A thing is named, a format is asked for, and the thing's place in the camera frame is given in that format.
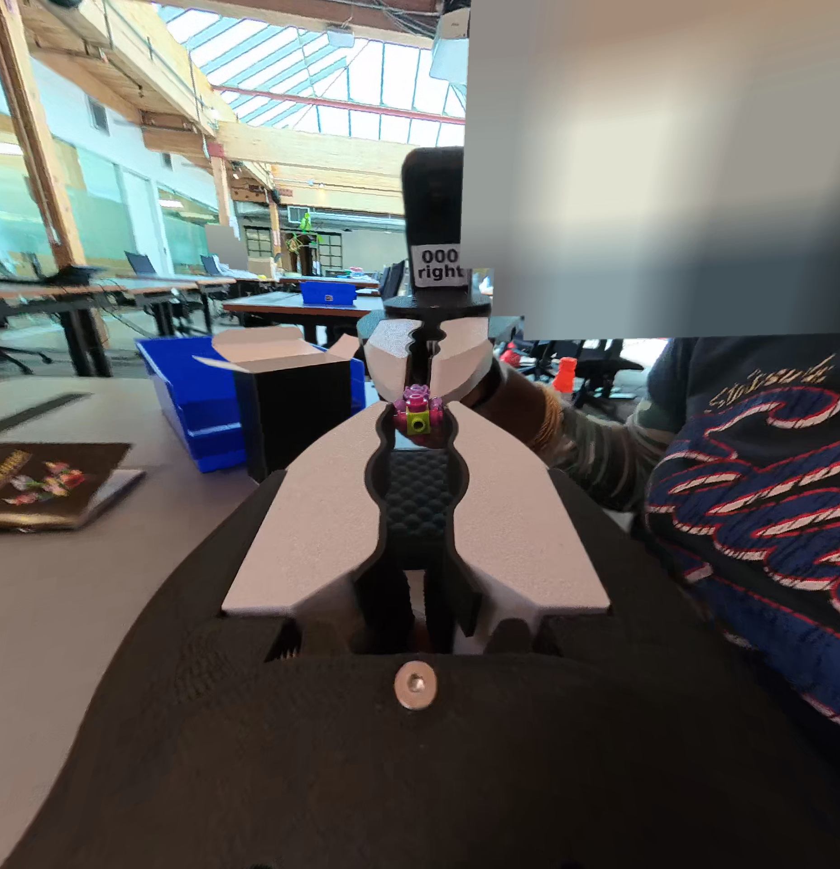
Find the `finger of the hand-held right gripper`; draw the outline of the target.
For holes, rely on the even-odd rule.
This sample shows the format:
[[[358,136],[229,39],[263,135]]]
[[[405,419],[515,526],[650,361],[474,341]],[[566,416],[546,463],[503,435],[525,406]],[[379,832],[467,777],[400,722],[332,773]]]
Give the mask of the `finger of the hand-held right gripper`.
[[[488,318],[458,318],[440,324],[434,354],[434,397],[447,406],[466,397],[489,373],[493,347]]]
[[[423,385],[422,360],[415,347],[415,333],[421,328],[420,320],[384,318],[364,343],[371,380],[378,396],[387,403],[402,400],[407,388]]]

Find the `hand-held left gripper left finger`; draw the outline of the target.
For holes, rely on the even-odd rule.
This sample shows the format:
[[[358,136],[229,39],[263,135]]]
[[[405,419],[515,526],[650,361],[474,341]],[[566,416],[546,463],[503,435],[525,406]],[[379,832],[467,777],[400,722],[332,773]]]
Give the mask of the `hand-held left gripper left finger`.
[[[379,401],[323,435],[283,477],[222,604],[223,614],[361,620],[355,580],[382,552],[366,471],[383,446]]]

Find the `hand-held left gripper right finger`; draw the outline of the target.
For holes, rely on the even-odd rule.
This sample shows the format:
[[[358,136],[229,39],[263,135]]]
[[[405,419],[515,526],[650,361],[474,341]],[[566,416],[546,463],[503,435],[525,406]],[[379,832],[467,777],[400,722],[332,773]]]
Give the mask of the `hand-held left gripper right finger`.
[[[478,618],[605,614],[610,598],[544,462],[468,407],[447,409],[468,473],[455,549],[479,587]]]

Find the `magenta lego flower cluster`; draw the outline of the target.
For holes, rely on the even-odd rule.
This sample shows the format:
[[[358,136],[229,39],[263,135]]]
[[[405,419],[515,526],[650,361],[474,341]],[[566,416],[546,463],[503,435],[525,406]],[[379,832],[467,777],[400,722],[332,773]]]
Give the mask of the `magenta lego flower cluster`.
[[[394,426],[415,446],[443,449],[446,445],[444,403],[433,396],[429,386],[405,386],[401,398],[394,402]]]

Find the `black carton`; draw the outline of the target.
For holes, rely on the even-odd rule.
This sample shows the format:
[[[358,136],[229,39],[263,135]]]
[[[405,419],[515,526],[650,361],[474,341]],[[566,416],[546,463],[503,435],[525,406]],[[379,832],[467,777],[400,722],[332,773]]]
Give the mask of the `black carton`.
[[[228,329],[212,338],[215,357],[197,361],[233,376],[249,476],[283,471],[353,413],[359,339],[343,334],[329,349],[297,327]]]

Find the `person's right forearm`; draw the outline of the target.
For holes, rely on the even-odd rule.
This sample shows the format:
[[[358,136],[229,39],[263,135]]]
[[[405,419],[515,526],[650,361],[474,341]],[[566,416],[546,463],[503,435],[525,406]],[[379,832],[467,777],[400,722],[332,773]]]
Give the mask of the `person's right forearm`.
[[[649,477],[675,439],[675,417],[641,401],[625,422],[600,420],[562,401],[546,462],[566,474],[597,504],[617,513],[640,509]]]

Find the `lego instruction booklet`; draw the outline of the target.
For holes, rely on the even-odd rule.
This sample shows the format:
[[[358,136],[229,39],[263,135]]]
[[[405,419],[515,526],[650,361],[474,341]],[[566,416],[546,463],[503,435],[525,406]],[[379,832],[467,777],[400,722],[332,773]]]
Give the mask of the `lego instruction booklet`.
[[[0,531],[85,527],[146,477],[122,466],[128,443],[0,443]]]

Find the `small blue bin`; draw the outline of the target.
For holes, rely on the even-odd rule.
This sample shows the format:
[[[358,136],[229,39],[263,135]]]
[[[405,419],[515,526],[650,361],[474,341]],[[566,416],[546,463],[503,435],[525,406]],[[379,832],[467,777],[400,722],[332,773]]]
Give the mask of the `small blue bin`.
[[[299,282],[306,307],[352,307],[358,293],[355,284],[343,279],[316,279]]]

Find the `black honeycomb cushion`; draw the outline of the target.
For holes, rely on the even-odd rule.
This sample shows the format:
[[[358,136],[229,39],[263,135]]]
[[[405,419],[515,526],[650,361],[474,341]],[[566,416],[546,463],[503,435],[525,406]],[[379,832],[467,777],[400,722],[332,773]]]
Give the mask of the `black honeycomb cushion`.
[[[443,450],[397,449],[389,458],[388,546],[404,571],[441,559],[451,503]]]

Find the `green potted plant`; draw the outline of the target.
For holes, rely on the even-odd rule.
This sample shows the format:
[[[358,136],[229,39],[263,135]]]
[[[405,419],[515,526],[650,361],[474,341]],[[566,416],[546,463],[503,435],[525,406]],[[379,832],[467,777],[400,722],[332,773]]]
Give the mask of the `green potted plant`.
[[[321,237],[314,231],[312,214],[305,210],[297,227],[284,233],[283,270],[301,276],[319,276]]]

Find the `black office chair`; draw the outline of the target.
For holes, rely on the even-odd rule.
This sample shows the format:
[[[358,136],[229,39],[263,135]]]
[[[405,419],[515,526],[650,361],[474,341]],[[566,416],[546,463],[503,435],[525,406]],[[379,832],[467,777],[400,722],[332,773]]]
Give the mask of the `black office chair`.
[[[32,376],[38,374],[40,369],[54,365],[54,358],[40,349],[27,344],[13,344],[20,331],[12,328],[11,318],[6,313],[8,310],[0,302],[0,373]]]
[[[643,373],[644,366],[621,356],[623,339],[602,339],[595,349],[580,345],[576,361],[576,380],[580,381],[572,395],[576,408],[591,407],[608,417],[614,417],[617,400],[613,396],[614,381],[621,372]]]

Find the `blue plastic bin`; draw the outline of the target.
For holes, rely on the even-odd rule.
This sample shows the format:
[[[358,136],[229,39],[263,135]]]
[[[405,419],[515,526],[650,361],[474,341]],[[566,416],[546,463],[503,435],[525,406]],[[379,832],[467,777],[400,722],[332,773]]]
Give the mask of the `blue plastic bin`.
[[[202,473],[246,466],[239,408],[230,372],[197,361],[215,357],[212,336],[136,342],[161,409]],[[366,407],[366,370],[354,359],[353,413]]]

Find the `brown office desk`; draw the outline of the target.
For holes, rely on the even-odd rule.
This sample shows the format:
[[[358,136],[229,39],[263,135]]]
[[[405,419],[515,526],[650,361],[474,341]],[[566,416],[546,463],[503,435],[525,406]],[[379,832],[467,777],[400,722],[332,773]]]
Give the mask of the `brown office desk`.
[[[132,275],[106,277],[91,283],[113,295],[130,297],[137,308],[149,311],[156,335],[161,338],[211,335],[214,322],[209,297],[226,299],[231,277]],[[175,316],[175,306],[183,310],[192,304],[201,306],[205,329],[196,329],[187,318]]]
[[[87,285],[3,280],[0,320],[25,314],[57,315],[76,375],[110,378],[113,371],[94,323],[94,311],[116,296],[140,296],[144,304],[151,304],[152,299],[169,300],[174,290],[195,288],[195,282],[178,278],[115,278]]]

